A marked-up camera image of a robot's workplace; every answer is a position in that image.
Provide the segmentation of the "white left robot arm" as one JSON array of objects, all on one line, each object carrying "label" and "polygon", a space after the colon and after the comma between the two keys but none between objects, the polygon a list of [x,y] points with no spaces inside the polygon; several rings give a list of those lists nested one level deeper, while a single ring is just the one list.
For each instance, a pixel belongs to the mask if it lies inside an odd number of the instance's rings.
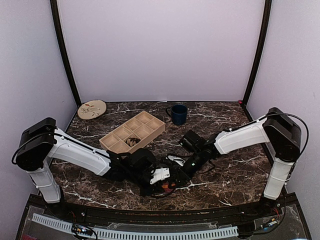
[{"label": "white left robot arm", "polygon": [[23,131],[11,162],[26,171],[48,204],[62,201],[63,191],[48,166],[50,159],[59,159],[91,171],[111,181],[124,180],[136,184],[142,196],[161,190],[162,181],[171,176],[170,169],[157,166],[155,156],[147,149],[134,153],[115,153],[85,144],[56,126],[47,117]]}]

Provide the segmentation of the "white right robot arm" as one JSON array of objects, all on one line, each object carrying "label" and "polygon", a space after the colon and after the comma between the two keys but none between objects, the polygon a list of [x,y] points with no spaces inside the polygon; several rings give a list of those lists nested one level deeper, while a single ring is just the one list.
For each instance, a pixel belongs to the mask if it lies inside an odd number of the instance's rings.
[{"label": "white right robot arm", "polygon": [[210,160],[260,147],[270,165],[262,198],[275,201],[304,153],[309,137],[308,125],[301,117],[277,107],[251,122],[218,131],[207,139],[189,130],[179,140],[179,145],[191,155],[183,165],[170,169],[168,188],[185,186]]}]

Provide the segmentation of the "brown argyle sock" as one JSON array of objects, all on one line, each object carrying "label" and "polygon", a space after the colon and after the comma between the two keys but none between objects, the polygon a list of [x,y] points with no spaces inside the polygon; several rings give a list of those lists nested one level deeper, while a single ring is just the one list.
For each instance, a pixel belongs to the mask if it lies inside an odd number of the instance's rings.
[{"label": "brown argyle sock", "polygon": [[141,141],[140,138],[137,137],[129,137],[125,140],[125,143],[132,148],[134,145],[138,144]]}]

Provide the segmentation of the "purple striped sock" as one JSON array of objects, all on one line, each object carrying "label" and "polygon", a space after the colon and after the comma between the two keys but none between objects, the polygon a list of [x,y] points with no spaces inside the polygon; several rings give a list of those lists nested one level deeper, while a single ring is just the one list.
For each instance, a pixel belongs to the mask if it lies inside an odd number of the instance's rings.
[{"label": "purple striped sock", "polygon": [[176,188],[176,184],[175,183],[166,182],[166,183],[164,183],[162,185],[162,188],[166,193],[170,193]]}]

